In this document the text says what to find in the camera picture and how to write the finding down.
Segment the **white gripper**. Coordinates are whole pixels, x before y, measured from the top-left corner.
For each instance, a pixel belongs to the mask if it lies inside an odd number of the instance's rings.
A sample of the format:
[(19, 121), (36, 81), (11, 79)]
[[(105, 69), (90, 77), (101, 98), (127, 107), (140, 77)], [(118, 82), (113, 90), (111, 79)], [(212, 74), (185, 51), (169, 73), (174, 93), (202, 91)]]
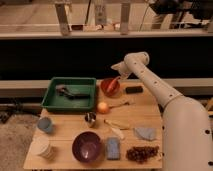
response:
[(120, 74), (120, 77), (122, 79), (127, 79), (130, 76), (130, 72), (128, 70), (128, 67), (124, 62), (119, 62), (117, 64), (114, 64), (111, 66), (111, 68), (115, 71), (117, 71)]

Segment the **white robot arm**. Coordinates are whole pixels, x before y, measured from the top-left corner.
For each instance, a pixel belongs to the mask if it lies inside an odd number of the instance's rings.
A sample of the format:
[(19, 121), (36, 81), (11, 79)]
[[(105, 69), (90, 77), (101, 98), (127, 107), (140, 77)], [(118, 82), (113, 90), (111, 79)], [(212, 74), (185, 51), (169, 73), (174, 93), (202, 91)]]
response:
[(111, 66), (122, 78), (137, 76), (163, 108), (162, 171), (213, 171), (209, 114), (147, 68), (147, 52), (128, 53)]

